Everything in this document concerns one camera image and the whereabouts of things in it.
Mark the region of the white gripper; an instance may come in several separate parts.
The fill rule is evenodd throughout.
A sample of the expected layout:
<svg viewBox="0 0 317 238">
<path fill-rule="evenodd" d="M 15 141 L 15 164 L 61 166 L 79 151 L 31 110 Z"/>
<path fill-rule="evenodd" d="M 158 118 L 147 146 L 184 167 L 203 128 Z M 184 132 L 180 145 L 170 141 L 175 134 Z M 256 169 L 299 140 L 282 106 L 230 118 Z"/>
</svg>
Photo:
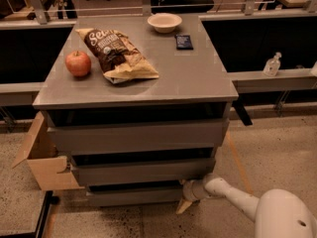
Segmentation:
<svg viewBox="0 0 317 238">
<path fill-rule="evenodd" d="M 178 203 L 176 208 L 177 214 L 182 214 L 191 206 L 192 202 L 210 197 L 210 193 L 205 189 L 202 179 L 180 179 L 179 183 L 183 184 L 184 198 L 182 198 Z"/>
</svg>

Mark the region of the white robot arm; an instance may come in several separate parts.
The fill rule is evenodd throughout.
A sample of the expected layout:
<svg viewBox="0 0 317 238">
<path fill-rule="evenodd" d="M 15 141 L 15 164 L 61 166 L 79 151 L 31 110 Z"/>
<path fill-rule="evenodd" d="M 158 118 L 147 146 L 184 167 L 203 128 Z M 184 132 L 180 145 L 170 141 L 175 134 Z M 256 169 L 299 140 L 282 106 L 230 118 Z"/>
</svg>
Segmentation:
<svg viewBox="0 0 317 238">
<path fill-rule="evenodd" d="M 184 179 L 180 184 L 182 198 L 177 214 L 194 201 L 222 197 L 255 223 L 255 238 L 317 238 L 315 216 L 298 196 L 287 190 L 271 189 L 257 198 L 214 174 L 203 179 Z"/>
</svg>

